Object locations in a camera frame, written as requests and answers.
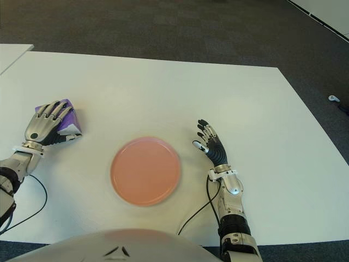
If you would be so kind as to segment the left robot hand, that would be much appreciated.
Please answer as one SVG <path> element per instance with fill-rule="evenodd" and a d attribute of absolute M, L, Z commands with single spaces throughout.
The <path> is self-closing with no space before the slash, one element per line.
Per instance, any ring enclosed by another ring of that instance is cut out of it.
<path fill-rule="evenodd" d="M 68 113 L 73 110 L 67 102 L 54 101 L 43 105 L 34 114 L 25 131 L 26 142 L 36 142 L 42 146 L 75 140 L 80 134 L 60 135 L 58 127 Z"/>

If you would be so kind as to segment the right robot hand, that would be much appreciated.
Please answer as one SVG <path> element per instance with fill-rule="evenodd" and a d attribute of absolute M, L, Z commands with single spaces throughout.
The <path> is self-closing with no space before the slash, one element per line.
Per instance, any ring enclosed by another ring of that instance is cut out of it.
<path fill-rule="evenodd" d="M 192 144 L 210 159 L 214 167 L 228 164 L 225 148 L 214 128 L 203 119 L 197 122 L 197 127 L 200 130 L 197 135 L 203 142 L 193 140 Z"/>

